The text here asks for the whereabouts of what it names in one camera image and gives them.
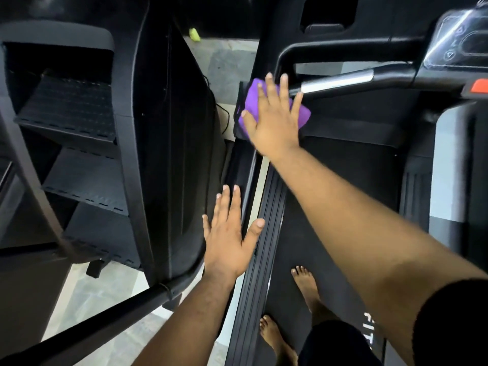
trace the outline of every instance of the treadmill belt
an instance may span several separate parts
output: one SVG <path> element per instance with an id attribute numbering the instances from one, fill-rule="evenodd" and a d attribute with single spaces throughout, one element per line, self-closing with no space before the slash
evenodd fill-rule
<path id="1" fill-rule="evenodd" d="M 302 145 L 350 183 L 386 206 L 398 209 L 403 170 L 394 148 L 316 137 L 305 138 Z M 363 334 L 370 337 L 373 333 L 372 349 L 381 359 L 385 339 L 377 330 L 363 326 L 374 326 L 365 315 L 363 302 L 333 263 L 296 198 L 288 191 L 265 313 L 277 321 L 285 341 L 300 353 L 311 330 L 311 314 L 290 273 L 297 265 L 314 274 L 320 297 L 328 308 Z M 268 366 L 275 362 L 271 347 L 258 336 L 253 364 Z"/>

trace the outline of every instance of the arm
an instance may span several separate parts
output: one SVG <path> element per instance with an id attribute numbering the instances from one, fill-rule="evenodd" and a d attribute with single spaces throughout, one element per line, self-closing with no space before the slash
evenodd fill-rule
<path id="1" fill-rule="evenodd" d="M 205 366 L 235 280 L 247 268 L 265 221 L 252 223 L 241 238 L 241 191 L 217 194 L 210 224 L 204 218 L 205 274 L 133 363 L 134 366 Z"/>
<path id="2" fill-rule="evenodd" d="M 270 74 L 266 84 L 267 97 L 259 90 L 259 123 L 251 114 L 244 115 L 251 141 L 296 196 L 386 337 L 413 364 L 412 331 L 425 301 L 448 283 L 488 276 L 301 149 L 302 94 L 290 112 L 287 77 L 282 77 L 280 97 Z"/>

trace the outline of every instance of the hand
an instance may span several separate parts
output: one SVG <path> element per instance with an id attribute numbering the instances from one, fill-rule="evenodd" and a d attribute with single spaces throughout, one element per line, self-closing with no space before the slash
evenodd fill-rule
<path id="1" fill-rule="evenodd" d="M 222 195 L 217 194 L 212 223 L 204 218 L 205 274 L 225 275 L 235 281 L 246 270 L 251 260 L 265 220 L 257 219 L 249 227 L 244 240 L 241 235 L 241 189 L 234 186 L 229 209 L 230 190 L 224 185 Z"/>
<path id="2" fill-rule="evenodd" d="M 259 122 L 247 110 L 242 111 L 249 139 L 254 147 L 272 162 L 288 149 L 298 147 L 298 112 L 303 93 L 296 95 L 290 110 L 288 97 L 288 75 L 283 74 L 280 81 L 280 95 L 276 91 L 271 73 L 266 75 L 267 94 L 258 85 Z"/>

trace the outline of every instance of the bare foot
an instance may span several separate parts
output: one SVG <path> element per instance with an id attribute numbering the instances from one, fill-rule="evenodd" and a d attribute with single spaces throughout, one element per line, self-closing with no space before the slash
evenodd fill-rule
<path id="1" fill-rule="evenodd" d="M 291 275 L 297 283 L 298 289 L 302 292 L 305 303 L 310 312 L 313 312 L 317 305 L 323 306 L 320 301 L 319 289 L 317 289 L 317 283 L 310 271 L 303 266 L 296 266 L 291 269 Z"/>
<path id="2" fill-rule="evenodd" d="M 271 346 L 278 360 L 280 357 L 287 357 L 294 365 L 298 364 L 297 353 L 285 343 L 278 325 L 271 317 L 264 315 L 259 321 L 259 329 L 261 330 L 261 336 Z"/>

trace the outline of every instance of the red emergency stop button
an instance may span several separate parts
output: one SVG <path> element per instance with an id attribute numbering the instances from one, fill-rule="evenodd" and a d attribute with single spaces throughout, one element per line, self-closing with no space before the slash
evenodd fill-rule
<path id="1" fill-rule="evenodd" d="M 477 79 L 470 90 L 474 94 L 488 94 L 488 79 Z"/>

